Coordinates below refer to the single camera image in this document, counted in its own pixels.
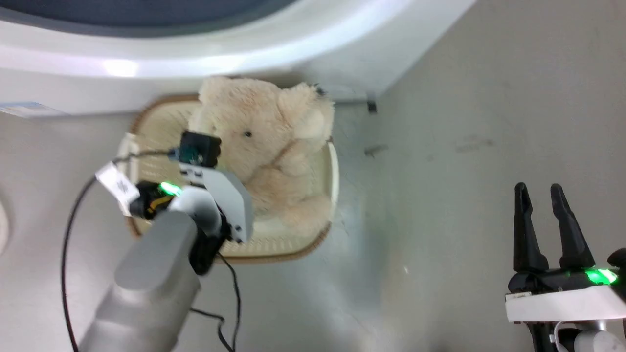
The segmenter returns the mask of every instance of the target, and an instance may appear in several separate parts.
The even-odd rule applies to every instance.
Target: laundry basket
[[[130,132],[121,141],[118,155],[177,146],[189,117],[198,106],[197,95],[171,96],[156,101],[139,114]],[[120,165],[120,170],[134,183],[139,180],[168,181],[177,185],[188,183],[180,175],[178,164],[163,157],[134,159],[128,165]],[[311,189],[328,195],[332,203],[329,223],[318,234],[294,234],[276,219],[257,218],[251,240],[244,244],[226,242],[220,251],[222,255],[231,262],[239,263],[284,261],[306,256],[322,243],[330,229],[339,195],[339,166],[331,141],[313,157]],[[150,221],[130,217],[123,207],[120,208],[127,216],[134,235],[141,236],[150,227]]]

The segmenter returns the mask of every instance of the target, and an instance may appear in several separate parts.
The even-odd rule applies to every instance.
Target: gray floor
[[[625,8],[609,0],[479,1],[379,100],[378,115],[338,106],[342,177],[332,232],[305,259],[237,266],[240,350],[531,350],[503,302],[515,183],[530,188],[553,266],[560,246],[552,182],[564,186],[598,265],[626,244]],[[0,116],[0,198],[13,222],[0,257],[6,350],[68,350],[58,292],[64,222],[129,123]],[[69,262],[79,336],[132,242],[115,201],[96,189],[79,214]],[[228,272],[216,267],[202,284],[196,305],[234,316]],[[210,349],[221,350],[215,323],[191,317],[177,350]]]

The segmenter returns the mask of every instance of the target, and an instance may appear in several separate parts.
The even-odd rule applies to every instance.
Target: teddy bear
[[[237,176],[257,218],[279,219],[294,235],[310,236],[329,222],[331,201],[311,194],[310,158],[330,138],[333,102],[323,90],[248,78],[207,78],[188,129],[222,139],[218,168]]]

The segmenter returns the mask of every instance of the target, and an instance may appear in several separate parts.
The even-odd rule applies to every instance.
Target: teddy bear's head
[[[293,141],[323,133],[324,117],[310,113],[320,94],[307,84],[280,89],[265,81],[213,76],[198,98],[202,105],[189,130],[221,138],[218,166],[242,182],[272,164]]]

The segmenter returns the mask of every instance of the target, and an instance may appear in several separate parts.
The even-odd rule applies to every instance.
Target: green led indicator
[[[617,280],[617,275],[608,269],[588,269],[585,274],[594,284],[609,285]]]
[[[169,182],[161,182],[161,184],[159,185],[159,187],[167,194],[169,195],[180,195],[183,190],[180,189],[179,186],[177,185],[173,185]]]

